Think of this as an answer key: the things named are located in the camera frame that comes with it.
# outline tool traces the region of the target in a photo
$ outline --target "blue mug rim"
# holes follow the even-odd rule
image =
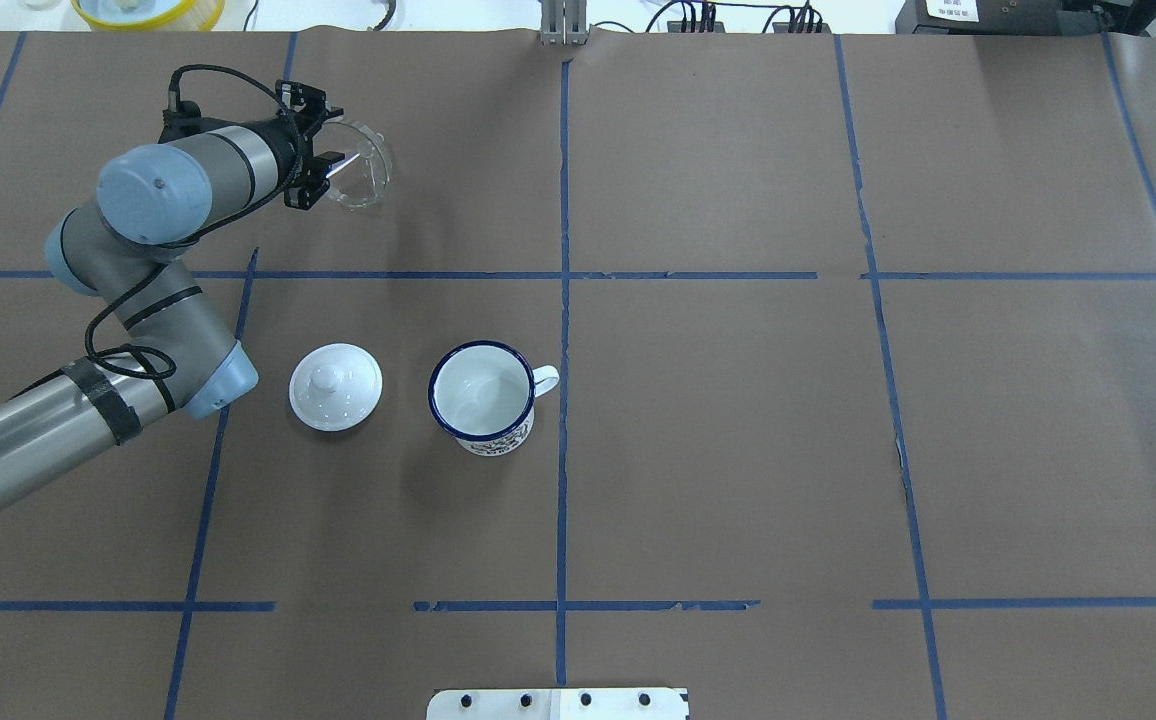
[[[440,377],[440,371],[449,364],[450,361],[454,358],[454,355],[458,355],[464,350],[468,350],[468,348],[472,347],[497,347],[499,350],[509,351],[511,356],[519,361],[520,366],[524,368],[524,373],[529,379],[529,394],[526,402],[524,402],[524,411],[520,413],[519,418],[514,420],[513,423],[506,428],[499,430],[499,432],[487,436],[473,436],[462,432],[462,430],[451,425],[449,420],[445,420],[445,416],[440,415],[440,409],[436,407],[436,378]],[[440,428],[444,428],[446,433],[450,433],[458,439],[464,439],[464,441],[494,441],[494,439],[505,437],[511,432],[511,430],[519,428],[520,424],[524,423],[524,420],[528,418],[529,413],[533,410],[533,366],[529,365],[529,362],[524,358],[524,355],[520,355],[520,351],[517,350],[517,348],[506,346],[505,342],[496,340],[473,340],[470,342],[464,342],[462,346],[453,348],[453,350],[446,352],[444,357],[440,357],[440,363],[436,363],[436,369],[431,372],[431,379],[427,383],[427,406],[431,407],[433,418],[436,418],[437,423],[440,423]]]

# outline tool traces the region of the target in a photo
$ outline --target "mug handle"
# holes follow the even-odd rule
[[[533,369],[533,396],[547,395],[547,391],[558,386],[560,373],[551,365]]]

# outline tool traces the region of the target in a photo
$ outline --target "metallic cylinder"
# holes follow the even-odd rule
[[[104,374],[143,425],[165,416],[156,384]],[[0,406],[0,510],[114,445],[106,421],[69,378],[22,393]]]

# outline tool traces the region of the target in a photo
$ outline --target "white label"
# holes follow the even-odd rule
[[[925,0],[925,8],[935,18],[977,22],[977,0]]]

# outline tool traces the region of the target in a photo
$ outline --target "white metal plate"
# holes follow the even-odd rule
[[[427,720],[688,720],[688,698],[675,688],[440,691]]]

